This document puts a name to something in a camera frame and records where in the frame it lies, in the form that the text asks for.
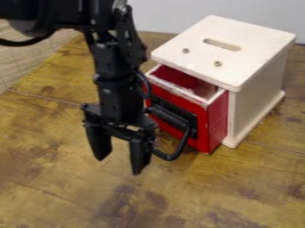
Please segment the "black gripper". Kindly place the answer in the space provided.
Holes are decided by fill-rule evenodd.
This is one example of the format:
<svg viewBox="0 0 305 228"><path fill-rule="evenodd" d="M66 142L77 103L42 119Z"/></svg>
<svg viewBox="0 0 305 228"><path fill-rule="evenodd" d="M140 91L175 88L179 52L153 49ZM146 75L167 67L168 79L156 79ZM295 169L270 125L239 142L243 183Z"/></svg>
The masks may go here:
<svg viewBox="0 0 305 228"><path fill-rule="evenodd" d="M84 126L93 155L102 161L113 152L112 137L130 142L133 174L150 164L156 122L145 114L145 100L152 98L152 85L142 72L125 76L94 75L100 103L84 104Z"/></svg>

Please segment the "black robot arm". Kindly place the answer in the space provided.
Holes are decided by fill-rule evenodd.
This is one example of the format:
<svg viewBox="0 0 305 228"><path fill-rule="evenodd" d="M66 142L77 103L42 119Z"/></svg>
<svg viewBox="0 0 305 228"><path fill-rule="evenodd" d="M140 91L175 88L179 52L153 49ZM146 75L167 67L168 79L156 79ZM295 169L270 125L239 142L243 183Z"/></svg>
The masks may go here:
<svg viewBox="0 0 305 228"><path fill-rule="evenodd" d="M0 38L0 45L34 45L61 29L84 33L93 55L100 102L82 106L84 126L93 154L105 159L113 139L129 141L133 173L140 174L153 154L156 122L145 114L152 86L140 68L148 61L126 0L0 0L0 19L29 40Z"/></svg>

